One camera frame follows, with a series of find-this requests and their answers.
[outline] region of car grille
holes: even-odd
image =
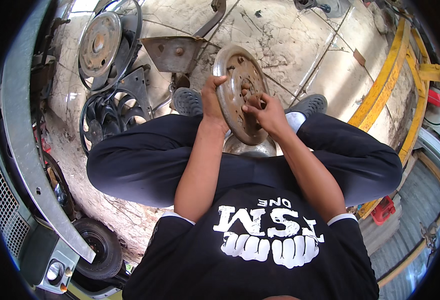
[[[18,259],[30,225],[18,213],[20,205],[0,168],[0,230],[13,257]]]

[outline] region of white sock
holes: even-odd
[[[305,115],[298,111],[291,111],[285,115],[287,118],[287,122],[290,125],[290,127],[294,130],[295,133],[297,133],[300,126],[305,122],[307,119]]]

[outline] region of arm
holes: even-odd
[[[175,192],[175,213],[193,222],[211,207],[217,188],[223,140],[228,131],[215,94],[216,87],[226,80],[223,77],[210,76],[202,89],[203,119]]]
[[[261,98],[267,104],[265,109],[259,109],[255,97],[249,99],[249,105],[244,105],[242,109],[255,115],[260,125],[279,144],[306,200],[325,222],[346,213],[337,181],[290,128],[280,101],[265,93]]]

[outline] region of red container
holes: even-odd
[[[440,107],[440,94],[432,90],[428,90],[427,102]]]
[[[385,196],[370,214],[375,224],[380,226],[394,213],[395,207],[393,206],[392,199],[389,196]]]

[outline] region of knee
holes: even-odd
[[[392,148],[390,148],[389,151],[385,151],[381,156],[381,173],[382,181],[386,189],[390,190],[390,193],[394,191],[399,186],[400,181],[402,181],[402,162]]]

